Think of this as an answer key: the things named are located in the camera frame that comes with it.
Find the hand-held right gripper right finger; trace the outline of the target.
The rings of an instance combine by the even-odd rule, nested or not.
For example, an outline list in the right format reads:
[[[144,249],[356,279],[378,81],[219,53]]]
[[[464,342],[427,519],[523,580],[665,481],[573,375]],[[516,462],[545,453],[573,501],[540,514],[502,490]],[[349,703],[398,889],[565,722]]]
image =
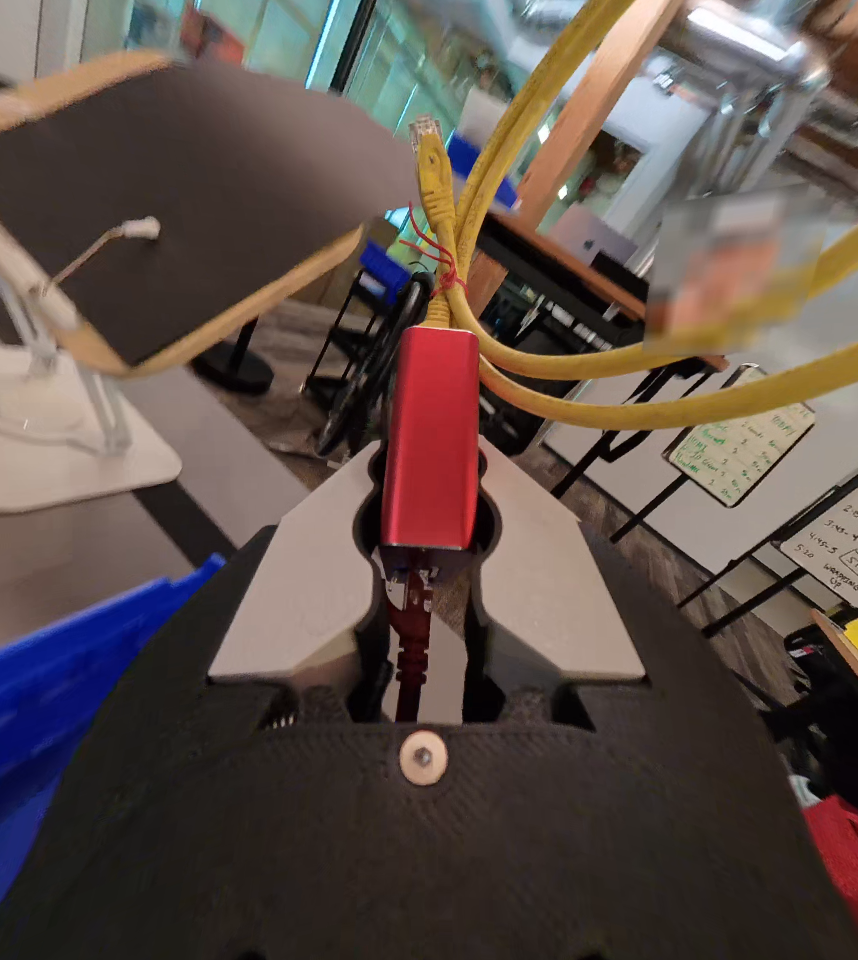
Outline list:
[[[646,671],[574,513],[480,439],[482,555],[466,612],[466,715],[497,716],[515,690],[553,699]]]

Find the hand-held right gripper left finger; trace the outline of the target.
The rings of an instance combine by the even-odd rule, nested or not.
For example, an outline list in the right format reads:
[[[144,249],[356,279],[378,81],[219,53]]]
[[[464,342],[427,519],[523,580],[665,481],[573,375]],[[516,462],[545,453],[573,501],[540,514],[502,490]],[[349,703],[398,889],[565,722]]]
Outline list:
[[[375,555],[385,466],[386,450],[372,441],[282,518],[210,680],[329,687],[354,720],[383,718],[389,618]]]

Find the red metal adapter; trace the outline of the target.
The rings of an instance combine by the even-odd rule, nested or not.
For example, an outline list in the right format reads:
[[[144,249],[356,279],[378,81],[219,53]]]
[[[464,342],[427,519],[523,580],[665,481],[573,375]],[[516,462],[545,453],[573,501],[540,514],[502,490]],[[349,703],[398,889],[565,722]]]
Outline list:
[[[472,543],[480,484],[480,343],[418,325],[402,336],[387,435],[380,546],[454,554]]]

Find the blue plastic bin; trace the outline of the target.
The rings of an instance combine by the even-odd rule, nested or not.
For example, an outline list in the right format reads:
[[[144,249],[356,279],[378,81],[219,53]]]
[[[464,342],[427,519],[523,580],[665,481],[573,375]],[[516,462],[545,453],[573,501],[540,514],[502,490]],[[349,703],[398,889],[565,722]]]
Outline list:
[[[224,565],[146,582],[0,648],[0,904],[105,698],[151,637]]]

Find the green-lettered whiteboard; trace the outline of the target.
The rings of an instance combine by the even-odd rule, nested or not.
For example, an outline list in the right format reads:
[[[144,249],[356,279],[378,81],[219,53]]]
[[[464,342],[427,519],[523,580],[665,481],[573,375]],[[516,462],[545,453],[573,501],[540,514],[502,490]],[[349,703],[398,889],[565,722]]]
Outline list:
[[[805,403],[683,429],[663,460],[726,509],[739,506],[814,429]]]

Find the white board stand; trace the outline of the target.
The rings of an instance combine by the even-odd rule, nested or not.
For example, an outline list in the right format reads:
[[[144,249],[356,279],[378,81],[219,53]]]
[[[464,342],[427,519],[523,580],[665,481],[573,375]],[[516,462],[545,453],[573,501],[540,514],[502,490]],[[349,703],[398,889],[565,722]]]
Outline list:
[[[0,344],[0,514],[106,497],[176,479],[175,451],[70,335],[84,331],[61,289],[114,242],[158,239],[156,218],[126,220],[48,276],[0,223],[0,298],[18,343]]]

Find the silver laptop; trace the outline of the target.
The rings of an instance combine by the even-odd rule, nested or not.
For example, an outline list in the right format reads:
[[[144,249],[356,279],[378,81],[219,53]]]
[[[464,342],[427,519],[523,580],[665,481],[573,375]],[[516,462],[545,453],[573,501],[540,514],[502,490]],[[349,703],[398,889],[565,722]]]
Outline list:
[[[638,250],[638,245],[614,230],[584,204],[569,206],[553,224],[547,235],[573,258],[592,266],[602,255],[625,266]]]

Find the wood-edged black board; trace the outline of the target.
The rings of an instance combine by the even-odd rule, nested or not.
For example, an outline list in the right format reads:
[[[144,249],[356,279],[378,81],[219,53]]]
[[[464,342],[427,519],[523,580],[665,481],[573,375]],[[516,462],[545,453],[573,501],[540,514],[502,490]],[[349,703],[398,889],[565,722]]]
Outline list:
[[[114,378],[188,363],[417,194],[359,107],[218,60],[117,52],[0,90],[0,277]]]

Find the wooden post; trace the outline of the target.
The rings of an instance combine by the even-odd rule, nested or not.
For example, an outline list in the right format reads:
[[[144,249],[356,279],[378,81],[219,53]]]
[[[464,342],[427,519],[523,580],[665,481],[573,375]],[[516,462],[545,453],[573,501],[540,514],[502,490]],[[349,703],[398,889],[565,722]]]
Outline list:
[[[680,1],[592,2],[558,37],[510,104],[462,189],[457,257],[474,316],[496,293],[506,269],[485,254],[470,262],[484,214],[519,151],[555,97],[590,53],[590,65],[518,187],[518,220],[535,230],[616,102],[675,18]]]

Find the silver ventilation duct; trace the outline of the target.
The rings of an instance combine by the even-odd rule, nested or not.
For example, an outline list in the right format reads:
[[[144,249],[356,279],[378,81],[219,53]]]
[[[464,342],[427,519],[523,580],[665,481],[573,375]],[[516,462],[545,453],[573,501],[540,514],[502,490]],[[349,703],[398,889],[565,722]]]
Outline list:
[[[801,26],[804,2],[682,2],[655,42],[661,66],[704,100],[723,88],[786,93],[809,103],[832,79],[828,55]]]

